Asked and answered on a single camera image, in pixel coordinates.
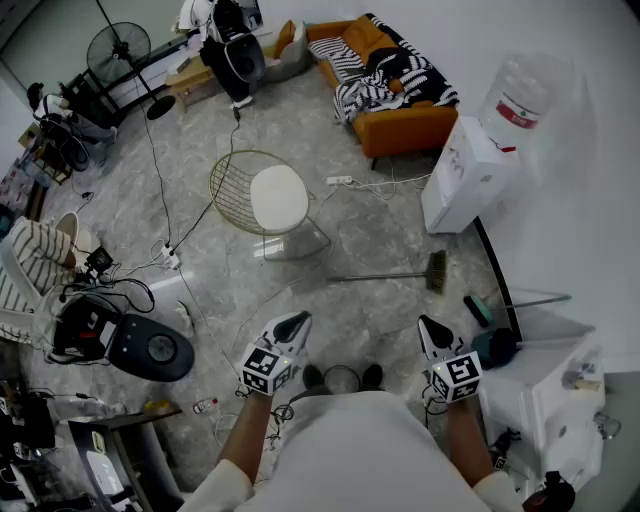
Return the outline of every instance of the gray tile floor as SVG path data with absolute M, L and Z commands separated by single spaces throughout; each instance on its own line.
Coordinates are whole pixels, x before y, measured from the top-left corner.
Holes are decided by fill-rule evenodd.
M 357 138 L 333 123 L 332 91 L 317 68 L 288 82 L 265 87 L 255 104 L 242 110 L 235 149 L 261 149 L 289 162 L 318 198 L 311 215 L 331 191 L 324 179 L 352 175 L 363 182 L 387 181 L 391 165 L 381 159 L 376 171 L 362 154 Z M 171 215 L 172 241 L 184 235 L 210 200 L 209 174 L 217 158 L 229 151 L 235 121 L 226 95 L 219 94 L 192 106 L 185 115 L 173 109 L 149 122 L 158 166 L 165 183 Z M 394 157 L 396 179 L 429 173 L 433 161 L 418 154 Z M 80 212 L 82 222 L 96 232 L 123 267 L 149 260 L 149 247 L 167 237 L 151 146 L 139 109 L 120 127 L 118 142 L 102 169 L 74 177 L 78 192 L 95 192 Z M 246 323 L 231 351 L 238 359 L 246 343 L 270 318 L 294 310 L 313 314 L 307 343 L 308 358 L 321 369 L 346 364 L 362 372 L 379 362 L 385 370 L 384 387 L 402 396 L 421 419 L 420 392 L 425 367 L 415 328 L 422 312 L 457 322 L 470 340 L 479 331 L 462 298 L 474 293 L 499 303 L 498 286 L 473 227 L 459 236 L 428 236 L 420 206 L 423 182 L 404 183 L 382 201 L 368 191 L 346 188 L 331 197 L 318 224 L 333 241 L 324 266 L 314 271 L 329 249 L 308 261 L 270 263 L 262 259 L 261 238 L 225 221 L 213 208 L 180 247 L 182 272 L 202 308 L 215 340 L 207 330 L 175 271 L 148 267 L 135 277 L 160 286 L 154 291 L 157 320 L 179 328 L 175 301 L 187 304 L 195 320 L 192 343 L 196 363 L 191 373 L 173 384 L 148 382 L 113 367 L 46 365 L 39 352 L 24 348 L 21 360 L 31 386 L 47 386 L 56 393 L 87 393 L 107 403 L 122 402 L 130 410 L 148 400 L 169 399 L 184 413 L 161 422 L 157 431 L 181 489 L 191 491 L 212 469 L 219 447 L 213 426 L 222 413 L 236 413 L 242 400 L 234 396 L 236 379 L 221 354 L 228 352 L 239 326 L 255 308 L 286 283 L 286 288 Z M 390 194 L 391 187 L 381 193 Z M 83 200 L 67 182 L 47 194 L 43 221 L 54 223 L 75 211 Z M 443 296 L 425 289 L 420 279 L 327 285 L 324 278 L 345 272 L 382 273 L 422 271 L 429 253 L 447 249 L 448 278 Z M 302 390 L 300 376 L 277 397 L 284 402 Z M 196 416 L 191 405 L 217 396 L 220 405 L 209 415 Z M 60 479 L 69 491 L 88 489 L 75 448 L 57 450 L 52 462 L 64 467 Z

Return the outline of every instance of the black and white striped fabric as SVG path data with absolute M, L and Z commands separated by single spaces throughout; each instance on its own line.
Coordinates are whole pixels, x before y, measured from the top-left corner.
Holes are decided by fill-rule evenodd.
M 65 233 L 44 224 L 20 218 L 7 235 L 27 278 L 41 295 L 46 295 L 56 285 L 73 283 L 75 272 L 62 266 L 71 249 L 71 238 Z M 28 304 L 0 266 L 0 308 L 33 313 Z M 34 339 L 27 331 L 15 326 L 0 324 L 0 336 L 36 348 L 45 348 L 42 340 Z
M 313 41 L 309 43 L 309 51 L 316 58 L 329 61 L 340 83 L 356 80 L 364 72 L 360 55 L 349 48 L 341 37 Z
M 394 30 L 373 14 L 369 20 L 398 45 L 393 55 L 385 56 L 373 71 L 365 70 L 360 56 L 340 37 L 314 41 L 309 50 L 320 59 L 329 59 L 342 82 L 335 91 L 334 109 L 341 123 L 352 122 L 360 112 L 379 112 L 410 107 L 418 101 L 432 101 L 434 107 L 455 106 L 458 93 L 438 70 Z M 403 93 L 389 90 L 389 82 L 398 78 Z

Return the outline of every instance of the white seat cushion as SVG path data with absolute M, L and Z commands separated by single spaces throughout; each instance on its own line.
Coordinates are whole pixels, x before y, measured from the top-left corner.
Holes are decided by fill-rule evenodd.
M 253 178 L 251 206 L 264 229 L 286 231 L 304 220 L 309 210 L 309 196 L 300 176 L 291 167 L 276 165 Z

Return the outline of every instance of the chair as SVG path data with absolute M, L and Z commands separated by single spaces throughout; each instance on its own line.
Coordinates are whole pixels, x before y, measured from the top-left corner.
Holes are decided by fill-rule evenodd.
M 262 236 L 262 256 L 267 261 L 304 259 L 331 245 L 329 237 L 309 217 L 309 197 L 315 196 L 293 168 L 275 155 L 258 150 L 229 153 L 214 165 L 209 188 L 213 204 L 225 219 L 243 231 Z M 313 227 L 313 241 L 319 246 L 302 253 L 294 251 L 292 256 L 272 256 L 287 252 L 283 235 L 305 220 Z M 269 247 L 267 237 L 276 237 Z
M 71 126 L 57 119 L 55 114 L 44 116 L 40 124 L 42 134 L 60 152 L 65 163 L 74 171 L 86 171 L 90 162 L 89 152 L 80 138 L 73 134 Z

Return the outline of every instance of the standing fan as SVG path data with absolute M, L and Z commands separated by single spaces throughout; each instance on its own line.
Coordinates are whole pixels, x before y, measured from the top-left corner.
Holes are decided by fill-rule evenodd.
M 171 110 L 176 99 L 173 96 L 156 98 L 138 71 L 149 60 L 149 35 L 135 23 L 112 24 L 100 0 L 96 0 L 96 3 L 109 26 L 101 30 L 91 41 L 87 50 L 87 67 L 98 80 L 106 84 L 111 84 L 129 71 L 133 71 L 153 98 L 153 105 L 147 110 L 147 117 L 151 120 L 162 117 Z

